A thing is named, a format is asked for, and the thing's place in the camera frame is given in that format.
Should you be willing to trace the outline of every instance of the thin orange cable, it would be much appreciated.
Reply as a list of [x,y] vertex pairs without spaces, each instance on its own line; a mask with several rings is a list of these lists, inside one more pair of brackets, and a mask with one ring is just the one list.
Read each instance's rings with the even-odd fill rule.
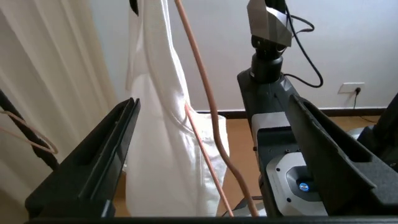
[[232,172],[232,174],[235,176],[236,180],[238,181],[239,186],[244,195],[244,198],[248,201],[248,207],[249,207],[251,215],[253,217],[258,217],[259,213],[257,211],[256,205],[254,204],[253,199],[251,198],[248,185],[244,181],[242,174],[238,171],[238,169],[230,161],[230,159],[224,149],[223,143],[221,142],[220,131],[219,131],[219,127],[218,127],[217,105],[216,105],[209,81],[207,79],[205,66],[203,65],[203,62],[201,60],[201,57],[199,54],[199,49],[198,49],[197,43],[195,41],[195,38],[193,36],[187,16],[185,15],[185,10],[182,6],[182,3],[180,0],[175,0],[175,4],[177,6],[178,13],[180,14],[181,21],[184,26],[185,32],[187,33],[188,40],[189,40],[189,43],[192,48],[193,56],[195,57],[196,63],[198,65],[198,69],[199,69],[199,73],[201,76],[201,80],[203,82],[203,86],[205,87],[205,92],[206,92],[207,100],[209,102],[209,107],[210,107],[211,123],[213,125],[213,136],[214,136],[214,140],[215,140],[218,152],[220,153],[220,156],[221,156],[221,158],[223,158],[227,167],[230,169],[230,171]]
[[192,120],[191,111],[190,111],[190,108],[189,108],[187,103],[185,104],[185,113],[187,114],[189,122],[191,123],[192,129],[193,129],[193,133],[195,134],[195,137],[198,140],[199,148],[201,150],[201,153],[203,154],[203,157],[205,158],[207,167],[210,170],[211,177],[213,178],[214,183],[216,184],[217,191],[220,194],[220,197],[221,197],[222,201],[224,202],[224,205],[225,205],[225,207],[226,207],[226,209],[228,211],[229,216],[233,217],[234,214],[232,213],[231,206],[229,205],[228,199],[225,196],[223,188],[221,187],[221,184],[220,184],[220,182],[217,179],[216,172],[214,171],[213,165],[210,162],[209,155],[207,154],[206,149],[205,149],[205,147],[203,145],[203,142],[201,141],[201,137],[199,136],[197,127],[195,126],[195,123]]
[[32,146],[35,146],[35,147],[37,147],[39,149],[42,149],[42,150],[44,150],[46,152],[49,152],[51,154],[58,154],[57,147],[47,137],[45,137],[44,134],[40,133],[38,130],[36,130],[32,126],[29,126],[23,119],[20,119],[20,117],[16,116],[15,114],[11,113],[10,111],[0,111],[0,113],[8,115],[8,116],[14,118],[16,121],[18,121],[21,124],[23,124],[24,126],[28,127],[30,130],[32,130],[34,133],[36,133],[39,137],[41,137],[47,144],[49,144],[53,150],[51,150],[51,149],[49,149],[47,147],[41,146],[41,145],[39,145],[39,144],[37,144],[35,142],[32,142],[32,141],[30,141],[28,139],[25,139],[25,138],[15,134],[15,133],[11,132],[11,131],[8,131],[8,130],[4,129],[3,127],[0,127],[0,131],[3,131],[5,133],[7,133],[7,134],[10,134],[10,135],[14,136],[15,138],[18,138],[18,139],[20,139],[20,140],[22,140],[22,141],[24,141],[24,142],[26,142],[26,143],[28,143],[28,144],[30,144]]

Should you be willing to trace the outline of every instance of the dark brown baseboard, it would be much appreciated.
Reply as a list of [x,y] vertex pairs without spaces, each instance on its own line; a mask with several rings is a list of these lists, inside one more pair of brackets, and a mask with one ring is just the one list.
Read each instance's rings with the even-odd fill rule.
[[[336,116],[380,116],[385,108],[364,108],[364,109],[323,109],[322,112],[329,117]],[[198,113],[208,113],[208,111],[198,111]],[[246,119],[245,111],[220,111],[219,115],[226,119]]]

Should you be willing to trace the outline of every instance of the electrical socket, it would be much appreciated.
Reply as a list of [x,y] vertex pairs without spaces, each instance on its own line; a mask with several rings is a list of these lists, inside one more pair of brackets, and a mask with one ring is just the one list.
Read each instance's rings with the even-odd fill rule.
[[343,83],[338,90],[338,93],[354,93],[355,89],[360,88],[361,91],[365,87],[364,82],[357,82],[357,83]]

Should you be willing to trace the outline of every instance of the white garment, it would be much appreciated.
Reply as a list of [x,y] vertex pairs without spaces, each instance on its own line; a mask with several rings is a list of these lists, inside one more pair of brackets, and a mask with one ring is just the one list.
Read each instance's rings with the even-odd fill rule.
[[[127,155],[127,208],[132,216],[215,216],[220,196],[185,114],[189,96],[167,0],[139,1],[139,16],[131,11],[129,23],[127,84],[132,82],[131,96],[140,98],[142,107]],[[192,112],[222,184],[226,165],[213,140],[210,115]],[[226,120],[220,116],[219,121],[229,153]]]

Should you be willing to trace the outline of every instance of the wooden floor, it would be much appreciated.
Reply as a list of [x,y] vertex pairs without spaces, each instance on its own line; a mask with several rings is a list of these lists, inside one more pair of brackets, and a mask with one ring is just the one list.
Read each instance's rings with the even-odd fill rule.
[[[378,116],[367,116],[365,117],[371,121],[377,122]],[[335,117],[331,118],[337,125],[339,125],[345,131],[349,131],[354,128],[365,127],[373,123],[365,121],[360,117]],[[252,196],[261,195],[258,186],[258,178],[260,172],[257,168],[256,157],[252,151],[253,142],[251,133],[246,119],[229,119],[227,120],[227,132],[229,141],[229,151],[232,163],[242,173],[246,183],[249,186],[250,193]],[[116,196],[114,198],[114,206],[116,207],[116,216],[125,217],[129,216],[125,204],[125,176],[119,181]],[[229,200],[229,204],[232,208],[237,205],[243,198],[241,189],[236,182],[231,171],[227,170],[223,190]],[[217,215],[222,215],[225,212],[225,207],[221,202],[218,206]]]

